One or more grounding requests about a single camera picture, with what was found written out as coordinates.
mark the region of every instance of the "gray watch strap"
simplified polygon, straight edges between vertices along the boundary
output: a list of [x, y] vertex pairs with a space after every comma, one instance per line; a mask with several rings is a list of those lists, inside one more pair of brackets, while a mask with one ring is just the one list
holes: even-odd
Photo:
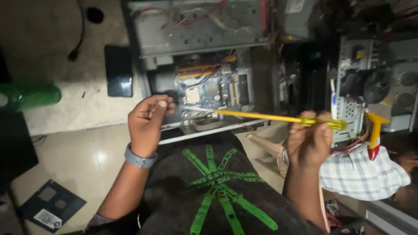
[[155, 161], [157, 161], [157, 153], [154, 153], [151, 157], [149, 158], [142, 158], [139, 156], [136, 156], [135, 154], [132, 153], [131, 149], [130, 149], [130, 143], [128, 144], [128, 146], [126, 147], [125, 150], [125, 159], [127, 162], [129, 162], [130, 164], [134, 165], [134, 166], [138, 166], [141, 168], [150, 168], [154, 165]]

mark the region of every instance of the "hand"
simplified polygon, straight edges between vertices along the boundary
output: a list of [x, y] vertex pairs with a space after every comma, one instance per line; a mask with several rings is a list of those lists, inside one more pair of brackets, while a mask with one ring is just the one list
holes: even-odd
[[[314, 111], [303, 111], [303, 117], [332, 119], [329, 112], [316, 116]], [[303, 127], [294, 123], [289, 131], [288, 156], [290, 164], [303, 168], [319, 169], [328, 158], [332, 144], [332, 130], [327, 123]]]
[[158, 147], [164, 115], [174, 113], [176, 104], [168, 95], [153, 95], [139, 102], [128, 115], [131, 151], [147, 158]]

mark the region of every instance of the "black cable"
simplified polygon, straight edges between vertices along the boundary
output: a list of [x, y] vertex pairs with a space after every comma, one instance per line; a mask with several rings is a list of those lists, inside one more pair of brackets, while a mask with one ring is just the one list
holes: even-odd
[[86, 28], [86, 23], [84, 21], [84, 11], [83, 11], [83, 7], [81, 5], [81, 0], [76, 0], [77, 1], [77, 6], [80, 9], [80, 14], [81, 14], [81, 24], [82, 24], [82, 28], [81, 28], [81, 35], [80, 35], [80, 40], [77, 44], [77, 46], [71, 51], [71, 53], [67, 56], [69, 61], [75, 61], [78, 57], [78, 53], [79, 53], [79, 48], [81, 46], [81, 44], [83, 43], [83, 39], [84, 39], [84, 32], [85, 32], [85, 28]]

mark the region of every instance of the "metal panel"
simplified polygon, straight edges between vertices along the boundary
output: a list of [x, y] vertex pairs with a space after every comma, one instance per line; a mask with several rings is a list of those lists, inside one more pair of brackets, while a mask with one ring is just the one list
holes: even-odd
[[[347, 59], [350, 59], [352, 48], [355, 45], [361, 45], [365, 47], [364, 57], [356, 63], [347, 63]], [[346, 69], [369, 69], [371, 48], [373, 46], [373, 40], [347, 40], [346, 37], [341, 37], [340, 54], [338, 63], [338, 76], [336, 94], [337, 100], [337, 118], [343, 119], [347, 122], [347, 129], [342, 131], [334, 131], [334, 143], [349, 140], [349, 132], [354, 132], [359, 135], [363, 125], [363, 112], [364, 104], [358, 104], [355, 101], [348, 100], [339, 96], [341, 87], [341, 78], [345, 75]]]
[[[263, 37], [259, 0], [229, 0], [213, 12], [228, 28], [239, 29], [237, 32], [220, 28], [210, 17], [189, 26], [175, 27], [180, 20], [179, 16], [187, 17], [188, 10], [195, 8], [210, 10], [216, 3], [219, 1], [173, 1], [172, 9], [176, 21], [168, 20], [168, 17], [158, 10], [142, 13], [134, 20], [142, 52], [141, 58], [218, 51], [267, 43], [268, 39]], [[131, 15], [136, 15], [134, 12], [149, 7], [169, 9], [169, 1], [129, 2], [128, 7]], [[194, 11], [189, 18], [199, 19], [203, 14], [205, 13], [202, 11]]]

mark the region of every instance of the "plaid cloth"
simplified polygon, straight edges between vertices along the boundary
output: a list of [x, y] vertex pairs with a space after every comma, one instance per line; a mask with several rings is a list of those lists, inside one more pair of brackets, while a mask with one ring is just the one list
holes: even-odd
[[[288, 163], [287, 152], [283, 160]], [[322, 164], [319, 175], [322, 188], [364, 201], [389, 198], [399, 187], [411, 183], [406, 171], [389, 159], [383, 146], [374, 161], [369, 159], [367, 146], [349, 156], [332, 154]]]

